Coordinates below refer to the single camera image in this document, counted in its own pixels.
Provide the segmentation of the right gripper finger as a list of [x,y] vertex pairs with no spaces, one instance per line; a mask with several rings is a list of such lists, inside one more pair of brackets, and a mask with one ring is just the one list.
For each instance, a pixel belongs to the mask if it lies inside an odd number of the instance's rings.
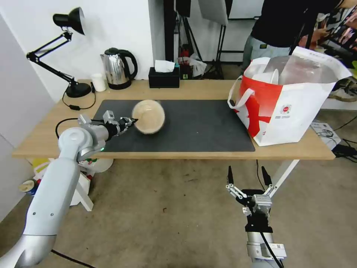
[[273,197],[275,192],[277,191],[277,187],[272,184],[271,176],[267,173],[264,166],[261,167],[264,183],[267,186],[264,195]]
[[226,187],[227,191],[235,199],[243,200],[243,198],[247,198],[247,195],[234,185],[234,179],[233,179],[233,173],[232,173],[231,166],[228,166],[228,174],[227,174],[226,180],[227,180],[227,184],[225,187]]

